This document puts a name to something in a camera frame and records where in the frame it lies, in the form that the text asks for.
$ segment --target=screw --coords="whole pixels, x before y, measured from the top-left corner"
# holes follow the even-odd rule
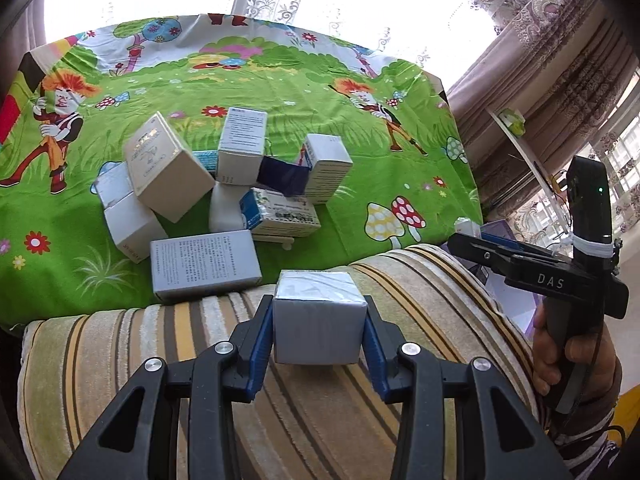
[[[474,368],[476,370],[480,370],[481,372],[485,372],[489,368],[491,368],[491,361],[489,361],[489,359],[485,359],[484,357],[474,359]]]
[[[232,352],[234,349],[234,344],[229,341],[220,341],[215,347],[214,350],[218,354],[228,354]]]
[[[418,355],[420,353],[420,345],[416,343],[404,343],[401,350],[407,355]]]
[[[147,359],[145,361],[145,370],[147,372],[156,372],[160,368],[162,368],[162,361],[157,357],[152,357],[151,359]]]

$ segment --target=white tape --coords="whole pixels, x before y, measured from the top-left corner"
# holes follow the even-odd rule
[[[590,242],[573,234],[572,237],[574,248],[587,256],[595,256],[596,258],[612,258],[613,242],[610,244],[601,244],[599,242]]]

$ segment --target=cartoon tablecloth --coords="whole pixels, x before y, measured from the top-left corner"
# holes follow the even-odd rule
[[[354,165],[318,206],[322,228],[256,244],[265,282],[480,222],[478,192],[440,81],[316,32],[201,14],[89,30],[28,53],[0,112],[0,324],[144,306],[148,260],[114,246],[92,183],[159,110],[193,150],[215,149],[231,106],[269,113],[268,152],[295,160],[310,132]],[[169,236],[207,232],[209,195]]]

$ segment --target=striped sofa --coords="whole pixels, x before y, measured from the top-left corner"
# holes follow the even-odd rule
[[[373,296],[383,319],[439,357],[492,359],[538,420],[530,345],[482,285],[455,259],[425,244],[337,267]],[[18,384],[21,437],[37,479],[52,480],[127,378],[147,358],[186,360],[252,316],[265,285],[171,306],[105,310],[33,322]],[[366,363],[302,367],[270,361],[252,404],[236,404],[243,477],[388,478],[401,407],[383,404]],[[187,478],[188,400],[180,409],[178,478]],[[452,402],[446,401],[446,478],[456,476]]]

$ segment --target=white box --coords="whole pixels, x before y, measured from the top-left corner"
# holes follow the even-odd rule
[[[140,202],[135,193],[129,193],[105,209],[104,218],[113,243],[134,263],[148,258],[153,240],[167,238],[154,212]]]
[[[252,187],[240,200],[244,227],[254,235],[309,236],[320,228],[313,204],[304,196],[284,196]]]
[[[240,211],[240,199],[249,186],[232,186],[216,182],[209,205],[209,232],[226,233],[246,229]]]
[[[140,202],[177,222],[215,181],[156,112],[123,148]]]
[[[457,233],[461,233],[463,235],[473,236],[474,238],[482,237],[480,226],[471,218],[467,218],[465,216],[459,216],[458,219],[453,222],[453,228]]]
[[[152,243],[151,277],[159,300],[181,301],[258,285],[262,273],[244,230]]]
[[[105,209],[133,192],[129,170],[124,162],[99,175],[94,181],[94,186],[98,198],[102,202],[102,207]]]
[[[358,362],[367,301],[346,272],[283,270],[273,297],[277,363]]]
[[[334,195],[353,161],[340,137],[308,134],[300,150],[298,165],[311,168],[305,196],[313,204],[323,204]]]
[[[253,186],[264,155],[267,112],[229,108],[218,144],[216,180],[223,184]]]

